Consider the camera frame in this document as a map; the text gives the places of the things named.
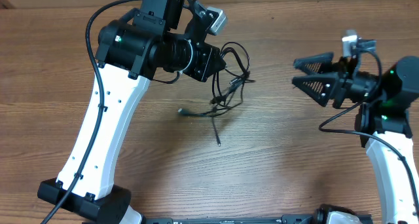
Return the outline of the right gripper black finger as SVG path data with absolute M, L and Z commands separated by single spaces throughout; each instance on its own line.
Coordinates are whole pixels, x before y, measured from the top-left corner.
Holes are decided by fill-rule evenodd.
M 310 96 L 319 105 L 325 107 L 328 101 L 333 98 L 339 81 L 338 73 L 322 73 L 294 77 L 292 84 Z
M 327 73 L 331 71 L 333 52 L 326 52 L 315 56 L 297 58 L 293 62 L 293 67 L 306 74 Z

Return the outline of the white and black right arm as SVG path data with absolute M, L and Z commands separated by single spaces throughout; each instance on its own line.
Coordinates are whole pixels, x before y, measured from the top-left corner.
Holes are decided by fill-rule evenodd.
M 326 52 L 297 58 L 293 66 L 304 72 L 295 87 L 325 107 L 339 109 L 344 100 L 358 109 L 351 134 L 360 137 L 369 157 L 380 197 L 383 223 L 418 222 L 418 172 L 413 156 L 409 107 L 418 99 L 418 57 L 405 56 L 383 71 L 375 52 L 378 73 L 360 70 L 361 56 L 333 61 Z

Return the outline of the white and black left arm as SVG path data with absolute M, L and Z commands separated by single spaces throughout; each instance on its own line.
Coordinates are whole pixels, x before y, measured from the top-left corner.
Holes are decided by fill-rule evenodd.
M 140 0 L 141 6 L 104 26 L 88 49 L 94 85 L 73 150 L 37 196 L 93 223 L 144 223 L 131 193 L 114 183 L 132 116 L 158 68 L 204 82 L 226 66 L 205 42 L 227 23 L 221 9 L 198 0 Z

